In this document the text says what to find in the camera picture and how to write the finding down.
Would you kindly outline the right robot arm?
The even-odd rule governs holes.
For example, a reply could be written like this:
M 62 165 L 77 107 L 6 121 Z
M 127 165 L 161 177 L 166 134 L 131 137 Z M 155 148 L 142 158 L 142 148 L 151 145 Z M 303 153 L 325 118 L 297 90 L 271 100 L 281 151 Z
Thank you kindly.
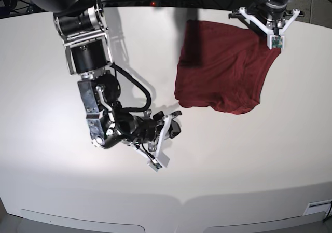
M 166 168 L 165 140 L 181 132 L 176 117 L 152 114 L 149 91 L 119 67 L 110 50 L 108 26 L 101 0 L 32 0 L 53 14 L 53 22 L 65 49 L 68 71 L 78 75 L 78 88 L 86 111 L 92 144 L 109 149 L 118 143 L 131 146 L 155 171 Z M 146 97 L 142 107 L 123 107 L 117 74 L 138 87 Z

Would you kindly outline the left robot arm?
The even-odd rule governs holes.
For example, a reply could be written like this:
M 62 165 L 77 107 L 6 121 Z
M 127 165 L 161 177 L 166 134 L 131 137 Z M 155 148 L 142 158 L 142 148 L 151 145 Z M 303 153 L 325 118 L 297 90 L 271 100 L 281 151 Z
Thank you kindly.
M 267 38 L 267 47 L 272 49 L 285 48 L 285 32 L 290 25 L 304 13 L 294 8 L 287 9 L 292 0 L 254 0 L 248 7 L 233 10 L 228 18 L 246 20 L 255 25 Z

